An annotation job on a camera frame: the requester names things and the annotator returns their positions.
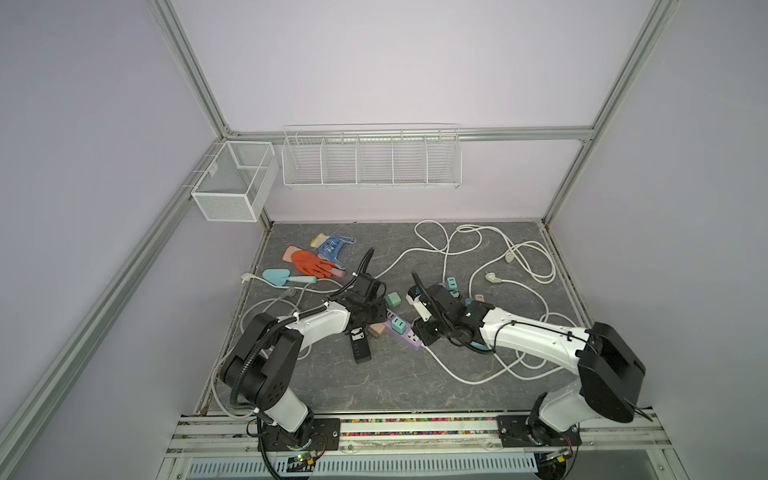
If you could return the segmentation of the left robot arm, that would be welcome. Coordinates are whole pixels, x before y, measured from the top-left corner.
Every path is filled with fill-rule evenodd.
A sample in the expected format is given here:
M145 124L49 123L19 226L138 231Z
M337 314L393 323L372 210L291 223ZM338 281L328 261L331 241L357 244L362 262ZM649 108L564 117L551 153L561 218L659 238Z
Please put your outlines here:
M386 317L386 284L355 274L319 305L284 317L251 318L219 370L232 407L249 407L288 434L308 428L311 409L291 390L301 351L337 334L353 337Z

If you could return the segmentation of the purple power strip front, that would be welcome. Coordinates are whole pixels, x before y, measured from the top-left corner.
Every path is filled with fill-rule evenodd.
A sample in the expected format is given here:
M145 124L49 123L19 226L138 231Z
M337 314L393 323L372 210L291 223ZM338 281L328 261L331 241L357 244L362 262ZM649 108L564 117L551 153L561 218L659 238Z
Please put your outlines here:
M388 328L389 332L396 338L404 341L407 345L415 349L419 349L423 346L423 342L412 329L411 324L391 309L386 311L385 326Z

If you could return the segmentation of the pink USB charger plug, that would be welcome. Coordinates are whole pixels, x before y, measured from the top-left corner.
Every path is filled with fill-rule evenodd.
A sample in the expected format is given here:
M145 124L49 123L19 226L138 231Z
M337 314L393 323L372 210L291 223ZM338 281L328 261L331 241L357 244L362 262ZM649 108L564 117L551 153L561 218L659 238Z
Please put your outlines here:
M376 324L370 325L367 328L367 331L374 338L380 338L386 332L386 325L384 323L376 323Z

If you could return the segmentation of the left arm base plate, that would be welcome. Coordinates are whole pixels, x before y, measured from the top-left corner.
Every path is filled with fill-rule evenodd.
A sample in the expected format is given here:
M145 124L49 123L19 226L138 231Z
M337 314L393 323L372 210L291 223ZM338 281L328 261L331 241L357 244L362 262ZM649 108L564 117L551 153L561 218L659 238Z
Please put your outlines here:
M310 418L296 432L278 425L262 424L257 428L267 452L298 450L336 451L341 439L341 419L337 417Z

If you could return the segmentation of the green USB charger plug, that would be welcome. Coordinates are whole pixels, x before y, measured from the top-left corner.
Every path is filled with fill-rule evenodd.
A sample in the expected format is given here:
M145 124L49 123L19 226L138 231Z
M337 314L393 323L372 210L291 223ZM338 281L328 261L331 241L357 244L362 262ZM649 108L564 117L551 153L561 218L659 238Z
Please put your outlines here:
M384 299L389 309L395 309L402 304L401 296L395 291L387 293Z

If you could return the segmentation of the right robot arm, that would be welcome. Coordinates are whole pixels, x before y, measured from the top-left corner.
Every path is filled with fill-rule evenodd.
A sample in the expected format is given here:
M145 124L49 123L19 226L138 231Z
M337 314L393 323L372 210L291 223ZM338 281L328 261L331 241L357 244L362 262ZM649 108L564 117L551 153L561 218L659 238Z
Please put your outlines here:
M530 431L564 432L599 418L621 424L634 420L646 368L612 326L552 325L487 302L464 304L440 284L418 283L408 290L408 300L419 315L413 327L426 346L446 339L480 354L508 349L575 376L537 398L527 421Z

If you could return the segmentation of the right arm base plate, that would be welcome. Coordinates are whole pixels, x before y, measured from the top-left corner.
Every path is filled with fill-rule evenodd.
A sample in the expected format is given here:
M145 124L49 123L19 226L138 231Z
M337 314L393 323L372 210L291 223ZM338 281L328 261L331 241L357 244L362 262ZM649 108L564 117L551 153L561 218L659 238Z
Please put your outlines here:
M504 447L577 447L582 445L575 427L557 432L526 415L500 415L496 418L499 438Z

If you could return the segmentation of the black power strip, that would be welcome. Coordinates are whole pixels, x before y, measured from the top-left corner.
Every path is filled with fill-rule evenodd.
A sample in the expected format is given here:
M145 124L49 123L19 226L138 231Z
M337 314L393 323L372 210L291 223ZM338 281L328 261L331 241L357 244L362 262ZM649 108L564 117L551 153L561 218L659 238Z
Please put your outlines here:
M359 327L350 332L351 349L356 364L371 360L371 350L366 335L366 329Z

